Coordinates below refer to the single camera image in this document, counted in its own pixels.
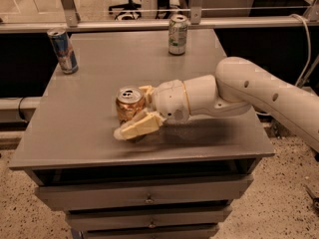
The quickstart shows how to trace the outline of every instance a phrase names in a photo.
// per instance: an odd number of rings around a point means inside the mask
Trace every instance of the blue can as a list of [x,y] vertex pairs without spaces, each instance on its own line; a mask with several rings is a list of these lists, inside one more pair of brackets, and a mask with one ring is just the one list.
[[67,31],[63,28],[54,28],[48,30],[47,34],[62,72],[67,75],[76,73],[79,70],[79,66]]

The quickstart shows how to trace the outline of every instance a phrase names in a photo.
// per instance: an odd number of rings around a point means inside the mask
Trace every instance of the drawer knob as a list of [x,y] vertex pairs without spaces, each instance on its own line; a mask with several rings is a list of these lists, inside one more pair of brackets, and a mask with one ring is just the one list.
[[152,199],[152,197],[150,195],[148,195],[147,200],[145,201],[146,204],[153,204],[155,203],[155,200]]
[[152,221],[149,225],[149,228],[156,228],[157,226],[154,224],[154,222]]

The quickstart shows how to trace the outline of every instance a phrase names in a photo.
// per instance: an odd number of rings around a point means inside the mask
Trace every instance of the gray tabletop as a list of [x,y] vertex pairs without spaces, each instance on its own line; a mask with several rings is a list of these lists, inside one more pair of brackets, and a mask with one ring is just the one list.
[[273,153],[253,109],[243,116],[192,119],[138,143],[117,141],[120,87],[213,74],[225,58],[213,30],[190,30],[186,53],[167,51],[167,31],[74,34],[80,69],[57,67],[10,163],[12,169],[164,163]]

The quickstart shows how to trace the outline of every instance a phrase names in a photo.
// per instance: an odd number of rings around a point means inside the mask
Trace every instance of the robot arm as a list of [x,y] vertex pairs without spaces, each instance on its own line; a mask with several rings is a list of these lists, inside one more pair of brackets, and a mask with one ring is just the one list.
[[143,90],[147,108],[119,127],[115,138],[129,139],[150,133],[163,123],[185,122],[189,116],[238,116],[254,105],[319,151],[319,98],[247,60],[226,58],[218,64],[215,77],[175,80]]

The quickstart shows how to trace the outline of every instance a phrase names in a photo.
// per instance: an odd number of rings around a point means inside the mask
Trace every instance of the soda can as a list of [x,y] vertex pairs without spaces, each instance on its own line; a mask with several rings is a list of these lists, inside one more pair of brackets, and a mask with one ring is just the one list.
[[48,30],[47,34],[62,72],[67,75],[76,73],[79,67],[67,31],[63,28],[54,28]]
[[168,28],[168,51],[174,55],[184,54],[187,41],[187,17],[174,14],[170,17]]
[[120,88],[116,100],[120,124],[131,120],[146,106],[144,93],[134,86]]

